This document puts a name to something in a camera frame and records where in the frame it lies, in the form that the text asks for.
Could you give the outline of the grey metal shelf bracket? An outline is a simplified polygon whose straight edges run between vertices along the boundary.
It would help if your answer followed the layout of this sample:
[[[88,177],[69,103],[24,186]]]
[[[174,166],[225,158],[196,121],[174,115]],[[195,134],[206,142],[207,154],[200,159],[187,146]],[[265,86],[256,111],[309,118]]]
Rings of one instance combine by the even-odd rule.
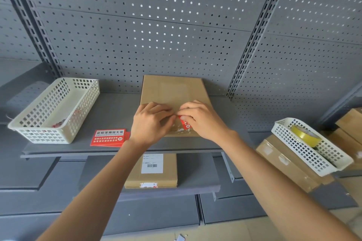
[[[225,166],[227,168],[230,180],[233,183],[234,180],[235,180],[235,177],[234,177],[233,172],[232,172],[232,166],[230,166],[230,165],[233,165],[233,163],[232,163],[232,161],[230,160],[230,158],[227,156],[227,154],[225,152],[221,152],[221,155],[222,155],[223,160],[225,162]]]

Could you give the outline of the grey metal shelf board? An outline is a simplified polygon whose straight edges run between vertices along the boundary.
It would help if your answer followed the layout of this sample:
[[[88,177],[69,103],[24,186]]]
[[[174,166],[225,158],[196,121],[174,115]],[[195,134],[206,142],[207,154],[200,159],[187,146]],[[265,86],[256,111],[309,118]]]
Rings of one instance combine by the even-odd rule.
[[[205,224],[266,216],[244,179],[231,181],[224,159],[213,157],[220,180],[220,190],[200,195]],[[309,195],[329,210],[357,207],[357,202],[338,181],[321,185]]]
[[[238,132],[250,147],[255,143],[250,138],[245,123],[237,115],[235,104],[223,96],[210,97],[214,110],[227,126]],[[101,93],[88,113],[75,139],[70,144],[28,143],[21,158],[35,157],[77,157],[115,155],[119,148],[92,147],[91,139],[96,130],[130,130],[133,116],[140,102],[140,94]],[[220,152],[221,148],[210,140],[201,137],[165,137],[152,145],[148,153],[208,153]]]
[[[178,186],[176,188],[123,188],[117,201],[124,202],[220,191],[220,180],[211,153],[178,153],[177,170]]]
[[[39,62],[0,59],[0,193],[41,188],[59,158],[21,158],[28,144],[8,124],[52,82]]]

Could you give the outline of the yellow tape roll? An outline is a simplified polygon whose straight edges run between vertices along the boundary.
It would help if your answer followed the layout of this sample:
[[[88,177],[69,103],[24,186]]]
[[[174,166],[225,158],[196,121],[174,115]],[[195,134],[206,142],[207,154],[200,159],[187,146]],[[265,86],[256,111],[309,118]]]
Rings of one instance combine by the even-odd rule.
[[[311,148],[315,148],[322,141],[318,135],[299,125],[293,125],[291,131]]]

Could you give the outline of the taped brown cardboard box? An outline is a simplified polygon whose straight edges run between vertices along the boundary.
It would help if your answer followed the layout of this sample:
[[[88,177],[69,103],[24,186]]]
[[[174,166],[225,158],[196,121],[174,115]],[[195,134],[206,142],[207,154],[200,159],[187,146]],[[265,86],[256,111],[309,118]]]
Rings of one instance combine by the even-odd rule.
[[[333,175],[321,177],[315,173],[274,134],[265,138],[256,151],[307,193],[335,181]]]

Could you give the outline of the cardboard box with white label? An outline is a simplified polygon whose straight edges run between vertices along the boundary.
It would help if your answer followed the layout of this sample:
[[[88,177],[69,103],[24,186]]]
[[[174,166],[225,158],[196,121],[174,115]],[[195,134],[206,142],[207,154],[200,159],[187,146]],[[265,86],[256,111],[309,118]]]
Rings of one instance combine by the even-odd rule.
[[[178,185],[177,155],[143,154],[133,167],[124,188],[176,188]]]

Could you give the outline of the red seal sticker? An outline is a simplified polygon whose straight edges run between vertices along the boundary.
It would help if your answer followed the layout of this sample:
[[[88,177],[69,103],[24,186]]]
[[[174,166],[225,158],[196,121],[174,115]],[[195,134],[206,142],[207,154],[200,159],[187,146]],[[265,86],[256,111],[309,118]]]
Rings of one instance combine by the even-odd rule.
[[[181,116],[178,116],[179,121],[180,121],[180,127],[178,127],[178,132],[182,132],[182,131],[192,131],[192,127],[189,123],[187,123],[186,121],[181,119]]]

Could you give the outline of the stack of red label sheets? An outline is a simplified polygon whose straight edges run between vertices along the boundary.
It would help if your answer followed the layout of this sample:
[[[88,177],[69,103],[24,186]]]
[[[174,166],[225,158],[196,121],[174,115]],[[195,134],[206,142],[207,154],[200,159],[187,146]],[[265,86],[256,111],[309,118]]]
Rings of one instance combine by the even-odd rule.
[[[90,146],[91,147],[122,147],[129,140],[131,132],[126,129],[96,130]]]

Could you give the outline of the person's right forearm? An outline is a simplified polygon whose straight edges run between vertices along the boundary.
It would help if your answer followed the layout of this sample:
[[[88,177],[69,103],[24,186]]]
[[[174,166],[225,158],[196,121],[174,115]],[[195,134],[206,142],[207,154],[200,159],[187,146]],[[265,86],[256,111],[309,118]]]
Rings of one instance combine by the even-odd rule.
[[[289,241],[362,241],[346,224],[246,145],[233,130],[215,142],[226,152],[259,204]]]

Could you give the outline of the grey pegboard back panel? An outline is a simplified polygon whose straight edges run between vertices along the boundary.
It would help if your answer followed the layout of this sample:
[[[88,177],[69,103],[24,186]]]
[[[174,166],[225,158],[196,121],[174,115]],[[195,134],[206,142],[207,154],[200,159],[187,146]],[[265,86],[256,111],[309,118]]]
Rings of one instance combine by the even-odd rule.
[[[144,75],[226,95],[266,0],[30,0],[59,73],[139,93]]]
[[[0,59],[41,62],[11,0],[0,0]]]
[[[277,0],[233,96],[247,132],[309,125],[362,80],[362,0]]]

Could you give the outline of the red paper scraps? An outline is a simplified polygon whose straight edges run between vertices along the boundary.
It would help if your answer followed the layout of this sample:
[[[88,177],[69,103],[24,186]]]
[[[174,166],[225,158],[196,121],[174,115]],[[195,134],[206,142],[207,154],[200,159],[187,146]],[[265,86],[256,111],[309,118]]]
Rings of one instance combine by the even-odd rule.
[[[76,109],[76,110],[73,112],[73,114],[71,115],[71,117],[69,118],[69,121],[72,120],[72,119],[75,119],[75,118],[78,116],[78,114],[81,113],[81,111],[82,111],[82,108]],[[61,120],[60,122],[57,122],[56,124],[53,124],[51,127],[52,127],[52,128],[58,128],[58,127],[60,127],[64,122],[66,122],[66,119],[63,119],[63,120]]]

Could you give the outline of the person's left forearm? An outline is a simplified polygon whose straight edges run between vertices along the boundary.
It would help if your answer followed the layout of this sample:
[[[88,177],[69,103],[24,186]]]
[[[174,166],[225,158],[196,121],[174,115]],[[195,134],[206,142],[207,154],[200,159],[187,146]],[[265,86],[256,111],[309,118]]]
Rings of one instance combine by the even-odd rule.
[[[36,241],[100,241],[126,179],[151,138],[130,138]]]

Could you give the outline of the white perforated plastic basket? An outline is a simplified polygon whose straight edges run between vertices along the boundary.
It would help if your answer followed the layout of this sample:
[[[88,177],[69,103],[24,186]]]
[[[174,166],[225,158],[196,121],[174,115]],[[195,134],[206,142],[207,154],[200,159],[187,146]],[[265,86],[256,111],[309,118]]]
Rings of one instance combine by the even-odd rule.
[[[70,144],[100,95],[98,79],[58,78],[19,113],[8,128],[34,144]],[[75,119],[73,112],[82,108]],[[66,119],[60,127],[53,124]]]
[[[322,141],[315,148],[309,147],[291,131],[293,125],[312,131],[322,138]],[[352,157],[322,134],[296,118],[287,117],[275,121],[271,132],[321,177],[342,171],[354,162]]]

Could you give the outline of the person's right hand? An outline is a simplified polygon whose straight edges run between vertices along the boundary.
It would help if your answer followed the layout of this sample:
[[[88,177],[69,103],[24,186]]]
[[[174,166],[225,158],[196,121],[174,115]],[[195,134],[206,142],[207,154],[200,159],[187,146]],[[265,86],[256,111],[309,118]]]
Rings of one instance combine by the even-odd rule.
[[[177,115],[192,116],[196,120],[196,123],[191,125],[193,130],[202,138],[213,141],[219,146],[237,135],[234,130],[227,127],[211,106],[198,100],[183,104]]]

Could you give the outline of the person's left hand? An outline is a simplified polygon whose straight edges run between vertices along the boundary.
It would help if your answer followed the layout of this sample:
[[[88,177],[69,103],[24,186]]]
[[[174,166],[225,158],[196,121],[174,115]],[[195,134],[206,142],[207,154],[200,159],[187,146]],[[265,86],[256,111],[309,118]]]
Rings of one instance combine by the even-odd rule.
[[[140,105],[133,117],[129,141],[146,151],[165,136],[164,124],[171,115],[175,113],[166,104],[150,102]]]

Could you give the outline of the grey slotted shelf upright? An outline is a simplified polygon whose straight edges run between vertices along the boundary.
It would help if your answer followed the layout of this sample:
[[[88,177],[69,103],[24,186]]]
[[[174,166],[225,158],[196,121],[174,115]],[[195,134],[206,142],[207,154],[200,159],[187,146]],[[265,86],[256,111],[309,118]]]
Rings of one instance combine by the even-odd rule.
[[[279,0],[265,0],[264,2],[261,12],[257,18],[256,24],[254,25],[254,28],[244,48],[238,66],[229,84],[226,96],[230,101],[233,101],[238,86],[241,84],[241,80],[245,75],[245,71],[254,55],[254,52],[261,38],[264,35],[265,29],[269,23],[271,16],[273,15],[273,12],[275,10],[278,1]]]
[[[33,46],[43,63],[47,65],[52,76],[57,79],[64,76],[58,64],[57,56],[48,38],[47,31],[41,20],[34,0],[10,0],[13,8],[19,16]]]

